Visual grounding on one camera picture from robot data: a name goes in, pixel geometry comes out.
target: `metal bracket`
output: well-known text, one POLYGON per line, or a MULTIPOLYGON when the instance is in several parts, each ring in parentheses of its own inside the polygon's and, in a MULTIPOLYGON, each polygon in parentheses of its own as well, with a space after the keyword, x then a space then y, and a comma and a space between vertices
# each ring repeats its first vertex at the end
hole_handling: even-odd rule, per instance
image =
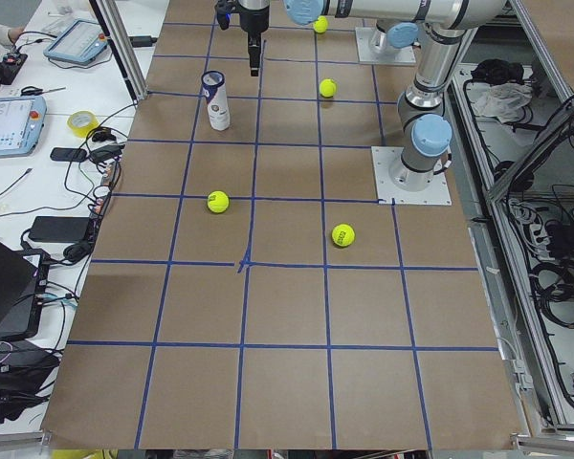
POLYGON ((402 48, 397 54, 377 55, 370 50, 370 38, 374 34, 371 27, 356 27, 355 37, 357 42, 357 52, 362 64, 380 64, 380 65, 400 65, 413 66, 416 64, 414 51, 411 46, 402 48))
POLYGON ((393 183, 389 177, 389 165, 402 154, 402 147, 373 146, 374 178, 376 195, 380 204, 415 204, 420 206, 450 206, 451 194, 444 174, 434 175, 430 185, 422 191, 406 191, 393 183))

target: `gray floor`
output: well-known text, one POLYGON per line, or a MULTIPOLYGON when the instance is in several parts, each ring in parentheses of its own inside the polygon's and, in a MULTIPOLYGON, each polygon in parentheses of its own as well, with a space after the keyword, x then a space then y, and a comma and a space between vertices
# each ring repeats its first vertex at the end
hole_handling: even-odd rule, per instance
POLYGON ((0 0, 0 24, 25 26, 39 4, 40 0, 0 0))

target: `white desk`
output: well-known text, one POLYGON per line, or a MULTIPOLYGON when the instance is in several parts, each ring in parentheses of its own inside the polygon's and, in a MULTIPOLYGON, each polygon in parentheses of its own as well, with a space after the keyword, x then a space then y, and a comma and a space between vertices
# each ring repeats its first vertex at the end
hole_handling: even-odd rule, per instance
MULTIPOLYGON (((157 36, 162 26, 168 0, 126 0, 117 2, 123 23, 130 35, 150 34, 157 36)), ((51 0, 43 0, 34 14, 26 30, 40 31, 43 27, 55 21, 49 15, 54 12, 54 4, 51 0)), ((23 35, 36 39, 36 36, 23 35)), ((0 159, 0 192, 14 182, 27 168, 33 171, 28 174, 9 193, 0 199, 0 215, 14 211, 24 211, 41 206, 66 208, 80 201, 80 196, 64 189, 63 180, 67 169, 67 163, 55 163, 49 158, 51 150, 56 146, 78 146, 81 139, 76 137, 68 128, 66 120, 68 116, 78 110, 90 110, 95 113, 100 121, 113 112, 132 102, 121 73, 115 61, 101 64, 91 69, 63 70, 48 62, 42 51, 46 43, 32 44, 24 47, 22 52, 29 55, 19 75, 12 86, 0 88, 0 97, 19 95, 19 90, 28 85, 51 89, 66 86, 66 90, 50 93, 44 96, 47 101, 48 115, 44 128, 35 150, 30 156, 19 158, 0 159)), ((136 57, 146 75, 153 48, 135 50, 136 57)), ((108 53, 99 57, 105 59, 108 53)), ((132 124, 135 109, 130 108, 121 112, 108 122, 108 125, 119 129, 127 134, 132 124)), ((97 184, 100 175, 93 164, 82 165, 88 175, 97 184)), ((70 173, 69 187, 86 193, 91 185, 78 172, 77 164, 73 164, 70 173)), ((43 209, 24 215, 0 217, 0 242, 13 250, 19 250, 20 234, 29 228, 37 215, 63 215, 63 216, 87 216, 89 210, 87 203, 83 202, 78 207, 67 211, 43 209)), ((55 258, 61 258, 61 252, 65 244, 43 244, 43 250, 55 258)), ((50 270, 50 280, 74 288, 84 262, 79 262, 73 267, 53 267, 50 270)), ((84 282, 85 273, 78 284, 78 291, 84 282)), ((60 294, 59 290, 48 290, 60 294)), ((62 308, 56 306, 46 307, 41 315, 38 334, 31 341, 40 347, 62 348, 70 331, 70 326, 75 310, 66 307, 66 325, 60 343, 56 343, 62 325, 62 308)), ((47 380, 52 381, 56 371, 47 380)), ((0 426, 0 441, 5 435, 29 434, 37 435, 40 423, 46 410, 46 404, 26 409, 16 421, 6 421, 0 426)))

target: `plastic bag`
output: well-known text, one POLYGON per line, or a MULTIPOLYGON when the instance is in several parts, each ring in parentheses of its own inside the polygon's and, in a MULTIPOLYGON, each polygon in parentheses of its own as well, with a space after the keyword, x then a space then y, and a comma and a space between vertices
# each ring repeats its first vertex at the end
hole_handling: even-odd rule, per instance
POLYGON ((473 105, 478 117, 497 118, 500 122, 522 118, 522 107, 532 99, 533 89, 516 83, 492 86, 473 105))

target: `metal post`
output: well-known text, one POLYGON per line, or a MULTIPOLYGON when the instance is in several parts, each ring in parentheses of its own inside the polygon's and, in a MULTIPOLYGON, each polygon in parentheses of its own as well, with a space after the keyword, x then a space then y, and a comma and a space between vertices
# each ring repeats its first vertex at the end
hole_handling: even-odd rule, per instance
POLYGON ((134 49, 121 20, 115 0, 89 0, 89 3, 108 38, 121 76, 127 86, 127 91, 134 102, 143 100, 147 95, 143 71, 138 65, 134 49))

